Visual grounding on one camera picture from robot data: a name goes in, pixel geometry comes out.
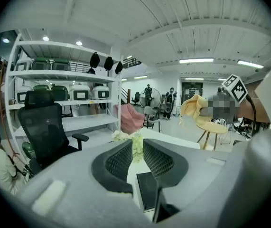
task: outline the flowers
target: flowers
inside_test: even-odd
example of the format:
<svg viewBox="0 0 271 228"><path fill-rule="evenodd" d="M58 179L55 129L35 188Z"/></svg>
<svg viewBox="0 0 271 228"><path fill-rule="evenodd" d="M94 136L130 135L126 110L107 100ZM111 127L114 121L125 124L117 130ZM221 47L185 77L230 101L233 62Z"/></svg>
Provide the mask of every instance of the flowers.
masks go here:
<svg viewBox="0 0 271 228"><path fill-rule="evenodd" d="M132 134L123 133L122 131L115 131L111 135L113 141L132 139L132 157L133 163L139 163L144 157L143 137L139 131Z"/></svg>

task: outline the wooden chair leg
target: wooden chair leg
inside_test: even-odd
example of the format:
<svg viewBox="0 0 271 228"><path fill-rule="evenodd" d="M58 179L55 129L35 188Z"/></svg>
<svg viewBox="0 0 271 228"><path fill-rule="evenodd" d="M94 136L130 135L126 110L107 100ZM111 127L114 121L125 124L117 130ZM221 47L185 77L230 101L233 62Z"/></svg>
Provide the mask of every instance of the wooden chair leg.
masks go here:
<svg viewBox="0 0 271 228"><path fill-rule="evenodd" d="M206 131L202 134L202 136L199 138L199 140L197 141L197 143L200 142L200 140L204 137L205 133L206 133Z"/></svg>
<svg viewBox="0 0 271 228"><path fill-rule="evenodd" d="M215 146L213 148L213 151L215 151L215 148L216 148L216 140L217 140L217 133L215 134Z"/></svg>
<svg viewBox="0 0 271 228"><path fill-rule="evenodd" d="M204 144L204 146L203 146L203 150L206 149L207 142L208 142L208 138L209 138L209 134L210 134L210 132L207 133L207 137L206 137L205 144Z"/></svg>

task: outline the ceiling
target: ceiling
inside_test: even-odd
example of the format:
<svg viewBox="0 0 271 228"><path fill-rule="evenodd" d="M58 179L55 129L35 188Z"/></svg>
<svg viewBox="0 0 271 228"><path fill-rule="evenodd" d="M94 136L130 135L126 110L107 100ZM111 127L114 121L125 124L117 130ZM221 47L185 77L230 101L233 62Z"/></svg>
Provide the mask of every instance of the ceiling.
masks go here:
<svg viewBox="0 0 271 228"><path fill-rule="evenodd" d="M119 45L125 57L181 77L248 81L271 69L271 12L261 0L13 0L0 17L0 32L12 29L32 40L80 38L104 53ZM215 61L178 62L194 57ZM239 59L265 68L256 72Z"/></svg>

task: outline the pink cushion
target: pink cushion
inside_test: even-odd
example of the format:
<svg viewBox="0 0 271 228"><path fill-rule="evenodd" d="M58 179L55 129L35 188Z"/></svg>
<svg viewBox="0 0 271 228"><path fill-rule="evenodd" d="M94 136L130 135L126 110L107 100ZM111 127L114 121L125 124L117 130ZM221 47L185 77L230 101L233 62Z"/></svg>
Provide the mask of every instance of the pink cushion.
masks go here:
<svg viewBox="0 0 271 228"><path fill-rule="evenodd" d="M131 134L142 128L145 115L138 113L131 104L121 105L121 130Z"/></svg>

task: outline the recessed light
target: recessed light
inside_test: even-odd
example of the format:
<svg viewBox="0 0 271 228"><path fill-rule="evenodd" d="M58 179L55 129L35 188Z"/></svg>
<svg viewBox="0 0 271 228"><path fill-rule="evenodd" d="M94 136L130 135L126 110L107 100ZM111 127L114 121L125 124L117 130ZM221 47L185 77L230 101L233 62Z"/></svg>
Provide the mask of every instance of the recessed light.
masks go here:
<svg viewBox="0 0 271 228"><path fill-rule="evenodd" d="M242 60L238 60L238 64L246 65L246 66L251 66L251 67L257 67L257 68L263 68L264 66L255 64L255 63L250 63Z"/></svg>
<svg viewBox="0 0 271 228"><path fill-rule="evenodd" d="M185 78L186 80L204 80L203 78Z"/></svg>
<svg viewBox="0 0 271 228"><path fill-rule="evenodd" d="M213 58L193 58L193 59L183 59L179 63L212 63Z"/></svg>
<svg viewBox="0 0 271 228"><path fill-rule="evenodd" d="M147 78L147 76L134 77L134 79L137 79L137 78Z"/></svg>

